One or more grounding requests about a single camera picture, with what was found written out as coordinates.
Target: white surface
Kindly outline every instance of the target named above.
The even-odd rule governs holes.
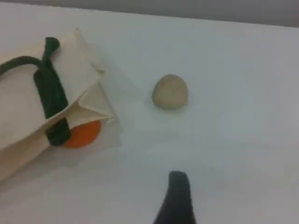
[[[298,221],[299,29],[4,3],[0,27],[1,53],[79,27],[119,117],[2,183],[1,223],[151,224],[174,169],[199,224]],[[183,111],[150,101],[168,73],[189,85]]]

